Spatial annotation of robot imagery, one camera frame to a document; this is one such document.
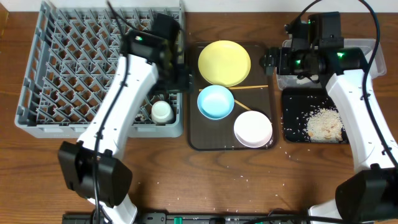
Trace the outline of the white plastic cup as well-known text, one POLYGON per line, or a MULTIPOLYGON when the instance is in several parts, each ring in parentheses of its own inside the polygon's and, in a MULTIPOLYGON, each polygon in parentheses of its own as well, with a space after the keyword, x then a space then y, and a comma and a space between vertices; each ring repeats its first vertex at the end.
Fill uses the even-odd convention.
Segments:
POLYGON ((152 105, 151 119, 157 125, 170 124, 174 121, 174 111, 166 101, 157 101, 152 105))

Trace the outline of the rice and food scraps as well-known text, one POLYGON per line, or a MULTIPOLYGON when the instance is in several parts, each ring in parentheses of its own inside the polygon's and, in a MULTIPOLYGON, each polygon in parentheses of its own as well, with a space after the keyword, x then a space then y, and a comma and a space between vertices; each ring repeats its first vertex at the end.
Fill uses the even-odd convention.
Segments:
POLYGON ((310 112, 304 129, 311 142, 340 142, 344 130, 340 114, 324 108, 310 112))

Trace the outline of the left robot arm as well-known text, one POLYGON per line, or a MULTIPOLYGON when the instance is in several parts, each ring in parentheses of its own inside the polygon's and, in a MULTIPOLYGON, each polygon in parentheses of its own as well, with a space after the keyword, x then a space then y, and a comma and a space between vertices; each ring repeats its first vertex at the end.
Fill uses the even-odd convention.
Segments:
POLYGON ((129 128, 150 92, 192 89, 189 67, 178 62, 181 31, 173 17, 158 14, 151 30, 122 34, 117 70, 97 114, 75 143, 60 146, 66 186, 95 205, 90 223, 133 223, 136 218, 128 196, 132 172, 121 159, 129 128))

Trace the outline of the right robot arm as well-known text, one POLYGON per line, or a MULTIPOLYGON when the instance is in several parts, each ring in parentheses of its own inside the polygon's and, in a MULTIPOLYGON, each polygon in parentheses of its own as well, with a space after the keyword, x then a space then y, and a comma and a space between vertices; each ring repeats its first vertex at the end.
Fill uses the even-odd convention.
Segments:
POLYGON ((334 199, 308 209, 310 223, 371 223, 397 218, 397 142, 384 119, 373 79, 384 63, 377 39, 345 39, 340 14, 312 14, 285 26, 289 40, 261 61, 267 74, 307 79, 338 110, 354 162, 354 176, 334 199))

